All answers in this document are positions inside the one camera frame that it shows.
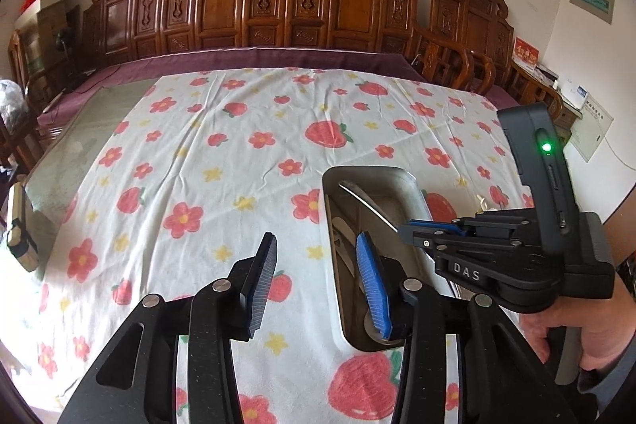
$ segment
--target red flower print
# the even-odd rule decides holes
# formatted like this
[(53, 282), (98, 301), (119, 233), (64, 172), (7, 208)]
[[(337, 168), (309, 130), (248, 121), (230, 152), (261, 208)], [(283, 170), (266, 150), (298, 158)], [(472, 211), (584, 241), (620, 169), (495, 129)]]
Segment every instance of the red flower print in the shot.
[(486, 179), (488, 179), (488, 180), (490, 180), (490, 179), (491, 179), (491, 172), (490, 172), (489, 170), (487, 170), (486, 168), (484, 168), (483, 166), (479, 166), (479, 167), (477, 168), (477, 172), (478, 172), (479, 174), (481, 174), (481, 177), (482, 177), (482, 178), (486, 178)]
[(66, 209), (64, 218), (62, 218), (62, 225), (64, 225), (68, 220), (71, 219), (71, 216), (73, 216), (73, 211), (75, 210), (75, 206), (77, 204), (78, 204), (78, 196), (76, 194), (75, 196), (73, 196), (71, 203), (69, 203), (69, 206)]
[(282, 176), (291, 176), (292, 174), (300, 174), (303, 169), (302, 162), (296, 162), (294, 159), (287, 159), (279, 164)]
[(294, 76), (293, 80), (294, 83), (300, 83), (301, 85), (309, 85), (309, 83), (314, 81), (311, 76), (307, 76), (306, 74), (303, 74), (302, 76)]
[(114, 132), (112, 132), (113, 135), (119, 135), (120, 133), (122, 133), (124, 130), (126, 130), (126, 128), (128, 128), (128, 125), (130, 123), (128, 121), (122, 121), (117, 125), (117, 128), (115, 129)]
[(158, 138), (160, 138), (161, 132), (159, 130), (155, 130), (154, 132), (150, 132), (145, 136), (146, 142), (155, 142)]
[(66, 275), (76, 277), (79, 283), (88, 278), (88, 274), (97, 266), (97, 256), (91, 252), (93, 240), (86, 238), (80, 246), (73, 246), (69, 252), (69, 264)]
[(294, 209), (294, 218), (304, 220), (309, 218), (312, 223), (319, 222), (318, 198), (320, 189), (312, 189), (307, 194), (297, 194), (292, 196), (291, 202), (296, 206)]
[(214, 133), (207, 138), (207, 143), (213, 147), (218, 147), (227, 141), (228, 141), (228, 136), (225, 135), (225, 133)]
[(104, 155), (99, 160), (99, 163), (103, 166), (106, 166), (107, 168), (110, 168), (110, 166), (115, 164), (115, 162), (118, 161), (120, 158), (122, 158), (122, 147), (119, 146), (117, 148), (110, 148), (106, 152), (106, 155)]
[(225, 87), (228, 91), (233, 91), (234, 89), (241, 88), (243, 85), (245, 85), (244, 80), (228, 80), (222, 87)]
[(83, 336), (79, 338), (73, 337), (73, 345), (75, 345), (75, 357), (82, 361), (88, 360), (88, 353), (90, 353), (90, 347), (86, 343), (86, 339)]
[(479, 126), (482, 130), (484, 130), (484, 132), (486, 133), (492, 133), (492, 129), (490, 126), (488, 126), (485, 122), (481, 122), (479, 121), (477, 123), (477, 126)]
[(499, 186), (491, 186), (492, 201), (500, 207), (508, 206), (508, 196), (504, 194)]
[(405, 119), (394, 121), (393, 126), (395, 126), (398, 130), (402, 130), (403, 132), (408, 133), (409, 135), (417, 132), (417, 128), (415, 127), (415, 125)]
[(188, 207), (185, 202), (177, 203), (173, 213), (163, 220), (163, 228), (171, 231), (171, 236), (178, 240), (186, 232), (196, 232), (201, 226), (203, 209), (200, 207)]
[(522, 197), (524, 199), (524, 206), (527, 209), (532, 209), (534, 207), (534, 200), (532, 199), (532, 196), (529, 196), (527, 194), (523, 194)]
[(53, 379), (53, 374), (57, 372), (57, 364), (53, 360), (53, 348), (48, 345), (40, 344), (40, 354), (37, 357), (37, 364), (39, 364), (47, 373), (49, 379)]
[(375, 150), (378, 152), (381, 159), (392, 159), (393, 152), (395, 151), (391, 146), (386, 146), (384, 144), (380, 144), (375, 148)]
[(40, 293), (40, 308), (39, 312), (43, 313), (47, 309), (48, 304), (48, 284), (42, 284), (42, 291)]
[(171, 106), (174, 106), (176, 104), (177, 102), (171, 97), (163, 98), (161, 101), (155, 101), (153, 104), (150, 105), (150, 113), (154, 114), (155, 112), (165, 112)]
[(276, 424), (278, 422), (276, 417), (267, 410), (270, 403), (262, 395), (248, 397), (240, 393), (238, 402), (245, 424)]
[(271, 132), (254, 132), (247, 142), (259, 150), (264, 146), (272, 146), (273, 144), (276, 144), (276, 139)]
[(183, 410), (188, 407), (188, 393), (183, 388), (177, 388), (174, 393), (174, 399), (176, 401), (177, 415), (181, 415)]
[(138, 178), (139, 180), (143, 180), (147, 174), (152, 173), (153, 172), (153, 167), (148, 163), (145, 162), (139, 166), (137, 166), (137, 168), (135, 169), (135, 178)]
[(424, 151), (429, 155), (429, 162), (433, 166), (450, 167), (450, 157), (439, 148), (424, 148)]
[(209, 83), (207, 78), (195, 78), (190, 82), (190, 85), (192, 85), (193, 87), (200, 87), (201, 85), (205, 85), (206, 83)]
[(418, 116), (435, 117), (435, 111), (432, 108), (429, 108), (428, 106), (424, 106), (419, 101), (414, 105), (410, 105), (409, 107), (412, 110), (414, 110)]
[(459, 387), (457, 383), (451, 383), (446, 389), (446, 411), (451, 411), (459, 406)]

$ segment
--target wooden armrest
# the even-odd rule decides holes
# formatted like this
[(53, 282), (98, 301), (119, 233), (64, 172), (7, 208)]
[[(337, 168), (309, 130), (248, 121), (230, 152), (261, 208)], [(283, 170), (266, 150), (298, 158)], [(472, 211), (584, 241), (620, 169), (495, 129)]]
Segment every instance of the wooden armrest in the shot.
[(491, 58), (477, 51), (471, 51), (475, 59), (475, 78), (481, 83), (475, 89), (475, 93), (481, 96), (486, 95), (495, 83), (497, 69)]
[(455, 90), (469, 90), (475, 75), (470, 52), (457, 42), (440, 37), (413, 21), (407, 58), (418, 62), (418, 72), (429, 83)]
[(561, 95), (556, 90), (533, 78), (514, 62), (510, 67), (506, 91), (520, 105), (531, 105), (542, 101), (548, 105), (548, 112), (552, 120), (559, 117), (561, 110), (563, 110), (563, 99), (561, 99)]

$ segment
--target strawberry print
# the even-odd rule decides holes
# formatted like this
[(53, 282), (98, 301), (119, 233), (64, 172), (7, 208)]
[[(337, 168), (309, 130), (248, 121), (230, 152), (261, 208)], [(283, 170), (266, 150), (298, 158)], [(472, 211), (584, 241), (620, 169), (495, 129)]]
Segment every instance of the strawberry print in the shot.
[(126, 130), (126, 128), (128, 128), (128, 125), (130, 123), (128, 121), (122, 121), (120, 122), (117, 127), (115, 128), (114, 132), (112, 132), (113, 135), (119, 135), (120, 133), (123, 133), (124, 130)]
[(75, 357), (82, 361), (88, 360), (88, 353), (90, 353), (90, 347), (86, 343), (86, 338), (83, 336), (73, 337), (73, 345), (75, 348)]
[(380, 144), (375, 148), (375, 150), (378, 152), (381, 159), (392, 159), (393, 152), (395, 151), (391, 146), (386, 146), (384, 144)]
[(119, 146), (117, 148), (110, 148), (106, 155), (104, 155), (100, 160), (99, 164), (105, 166), (106, 168), (110, 168), (116, 161), (122, 158), (122, 147)]
[(71, 216), (73, 216), (73, 211), (75, 210), (75, 207), (78, 204), (78, 196), (77, 194), (75, 194), (75, 196), (73, 196), (73, 199), (71, 200), (71, 203), (69, 203), (69, 206), (66, 209), (66, 212), (64, 213), (64, 218), (62, 218), (62, 225), (64, 225), (68, 220), (71, 219)]
[(451, 411), (459, 406), (459, 386), (451, 383), (446, 388), (446, 411)]
[(419, 101), (414, 105), (409, 105), (409, 108), (411, 108), (411, 110), (413, 110), (418, 116), (435, 117), (435, 111), (428, 106), (424, 106)]
[(137, 168), (135, 168), (134, 176), (139, 180), (143, 180), (147, 174), (150, 174), (152, 172), (153, 167), (148, 162), (144, 162), (143, 164), (140, 164), (139, 166), (137, 166)]
[(171, 97), (163, 98), (161, 101), (155, 101), (150, 105), (150, 113), (154, 114), (155, 112), (165, 112), (176, 104), (177, 102)]
[(450, 167), (450, 157), (439, 148), (424, 148), (429, 156), (429, 162), (433, 166), (442, 166), (448, 169)]
[(382, 85), (373, 82), (363, 82), (355, 84), (362, 92), (365, 94), (370, 94), (371, 96), (388, 96), (389, 91), (386, 90)]
[(522, 197), (524, 199), (524, 207), (526, 207), (527, 209), (534, 208), (534, 200), (532, 199), (532, 196), (523, 194)]
[(312, 189), (307, 194), (297, 194), (292, 196), (291, 202), (295, 205), (294, 218), (304, 220), (309, 218), (312, 223), (319, 222), (319, 203), (320, 189)]
[(264, 146), (273, 146), (276, 144), (276, 139), (271, 132), (254, 132), (254, 134), (247, 140), (257, 150)]
[(479, 121), (477, 123), (477, 126), (479, 126), (486, 133), (492, 133), (492, 128), (490, 126), (488, 126), (485, 122)]
[(486, 168), (484, 168), (483, 166), (479, 166), (479, 167), (477, 168), (477, 172), (478, 172), (479, 174), (481, 174), (481, 177), (482, 177), (482, 178), (485, 178), (485, 179), (487, 179), (487, 180), (490, 180), (490, 179), (491, 179), (491, 172), (490, 172), (489, 170), (487, 170)]
[(205, 85), (206, 83), (209, 83), (207, 78), (195, 78), (190, 82), (190, 85), (192, 85), (193, 87), (200, 87), (201, 85)]
[(270, 292), (267, 295), (267, 299), (272, 302), (284, 302), (291, 293), (291, 278), (289, 275), (285, 275), (285, 272), (280, 270), (274, 274), (271, 280)]
[(201, 227), (203, 209), (200, 207), (188, 207), (185, 202), (177, 203), (173, 213), (163, 220), (163, 228), (170, 230), (171, 236), (178, 240), (186, 232), (196, 232)]
[(394, 121), (393, 126), (395, 126), (398, 130), (402, 130), (402, 132), (408, 133), (409, 135), (417, 132), (417, 128), (415, 127), (415, 125), (405, 119)]
[(225, 135), (225, 133), (214, 133), (207, 138), (208, 145), (215, 148), (227, 141), (228, 141), (228, 136)]
[(276, 424), (278, 422), (273, 413), (268, 411), (270, 403), (262, 395), (248, 397), (240, 393), (238, 402), (244, 424)]
[(304, 136), (311, 142), (325, 148), (342, 148), (353, 139), (346, 133), (347, 125), (335, 121), (313, 122), (304, 132)]
[(111, 297), (118, 306), (127, 306), (132, 302), (132, 283), (124, 280), (111, 288)]
[(356, 420), (380, 420), (395, 407), (402, 354), (354, 356), (339, 366), (327, 391), (335, 410)]
[(306, 74), (303, 74), (302, 76), (294, 76), (292, 79), (294, 83), (300, 83), (301, 85), (309, 85), (309, 83), (314, 82), (314, 79)]
[(247, 112), (245, 103), (228, 103), (224, 106), (223, 111), (230, 117), (242, 116)]
[(154, 132), (147, 133), (145, 136), (146, 142), (155, 142), (158, 138), (160, 138), (161, 132), (159, 130), (155, 130)]
[(508, 206), (508, 196), (504, 194), (499, 186), (491, 186), (491, 198), (495, 205), (499, 205), (502, 208)]
[(93, 254), (93, 240), (86, 238), (80, 246), (73, 246), (69, 252), (69, 267), (66, 275), (75, 277), (79, 283), (88, 278), (88, 274), (97, 266), (97, 256)]
[(55, 352), (53, 352), (53, 348), (48, 345), (40, 344), (40, 353), (37, 356), (37, 364), (40, 365), (49, 379), (53, 379), (53, 374), (57, 372), (57, 363), (53, 360), (53, 356)]
[(125, 190), (117, 200), (117, 208), (124, 214), (133, 214), (141, 205), (144, 205), (142, 195), (144, 194), (144, 188), (131, 187)]
[(287, 159), (279, 164), (282, 176), (291, 176), (292, 174), (300, 174), (303, 169), (302, 162), (296, 162), (294, 159)]
[(221, 86), (225, 87), (228, 91), (233, 91), (234, 89), (239, 89), (244, 85), (245, 80), (228, 80)]

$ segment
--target carved wooden headboard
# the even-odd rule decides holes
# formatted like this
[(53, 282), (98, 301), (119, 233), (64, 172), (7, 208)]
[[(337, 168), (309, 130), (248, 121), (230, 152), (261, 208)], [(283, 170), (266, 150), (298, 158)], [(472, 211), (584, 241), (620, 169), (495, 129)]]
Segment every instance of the carved wooden headboard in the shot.
[(83, 50), (103, 66), (175, 52), (271, 45), (396, 52), (417, 0), (92, 0)]

